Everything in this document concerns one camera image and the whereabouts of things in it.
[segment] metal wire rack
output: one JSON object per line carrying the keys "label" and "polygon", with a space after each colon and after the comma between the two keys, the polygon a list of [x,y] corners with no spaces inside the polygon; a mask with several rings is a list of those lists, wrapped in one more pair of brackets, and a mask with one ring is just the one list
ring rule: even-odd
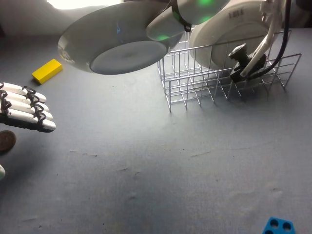
{"label": "metal wire rack", "polygon": [[[275,36],[278,37],[278,35],[281,35],[282,33],[283,32],[277,33]],[[263,87],[269,96],[271,87],[274,83],[279,83],[285,90],[301,58],[301,54],[284,56],[278,65],[266,75],[250,81],[234,83],[229,77],[233,68],[212,70],[210,69],[211,60],[208,68],[203,67],[196,62],[196,50],[212,48],[215,45],[226,45],[227,50],[224,56],[225,64],[225,60],[230,53],[228,49],[231,43],[235,43],[235,45],[243,43],[248,44],[248,40],[264,38],[264,36],[206,45],[197,48],[189,48],[189,38],[190,33],[185,33],[184,39],[179,42],[178,46],[157,63],[159,77],[162,82],[170,112],[172,110],[172,105],[176,103],[183,102],[187,108],[188,101],[190,100],[197,100],[199,105],[201,105],[204,99],[211,99],[215,102],[216,96],[219,93],[222,93],[222,96],[229,100],[233,95],[233,92],[236,92],[236,94],[243,98],[243,92],[245,90],[251,90],[254,92],[256,88]],[[195,50],[194,59],[190,55],[191,50]],[[267,61],[264,69],[270,66],[275,59],[270,58],[271,51],[272,46],[266,52]]]}

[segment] white wall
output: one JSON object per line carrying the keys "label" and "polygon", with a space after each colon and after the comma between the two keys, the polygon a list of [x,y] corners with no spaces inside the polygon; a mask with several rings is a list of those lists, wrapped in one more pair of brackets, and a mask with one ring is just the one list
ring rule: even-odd
{"label": "white wall", "polygon": [[60,35],[74,21],[103,7],[58,10],[46,0],[0,0],[0,24],[7,36]]}

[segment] yellow sponge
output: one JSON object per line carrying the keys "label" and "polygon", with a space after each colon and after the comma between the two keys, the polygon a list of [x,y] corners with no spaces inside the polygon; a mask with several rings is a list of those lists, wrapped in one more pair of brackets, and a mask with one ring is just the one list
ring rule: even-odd
{"label": "yellow sponge", "polygon": [[43,84],[61,70],[63,70],[62,64],[52,59],[38,70],[34,71],[32,75],[40,84]]}

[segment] gray table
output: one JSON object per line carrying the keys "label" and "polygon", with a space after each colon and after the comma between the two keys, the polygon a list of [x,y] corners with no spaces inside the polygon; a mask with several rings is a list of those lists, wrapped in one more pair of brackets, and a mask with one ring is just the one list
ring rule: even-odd
{"label": "gray table", "polygon": [[[18,140],[0,157],[0,233],[260,234],[270,216],[311,233],[311,37],[294,30],[286,93],[171,114],[156,65],[89,74],[59,58],[58,37],[2,40],[1,80],[45,94],[57,129],[1,125]],[[64,70],[36,86],[54,58]]]}

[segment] blue object with holes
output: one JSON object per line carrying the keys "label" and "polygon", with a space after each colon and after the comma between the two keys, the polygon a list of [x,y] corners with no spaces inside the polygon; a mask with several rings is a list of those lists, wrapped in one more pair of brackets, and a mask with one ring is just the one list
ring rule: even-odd
{"label": "blue object with holes", "polygon": [[271,217],[262,234],[295,234],[293,223],[280,218]]}

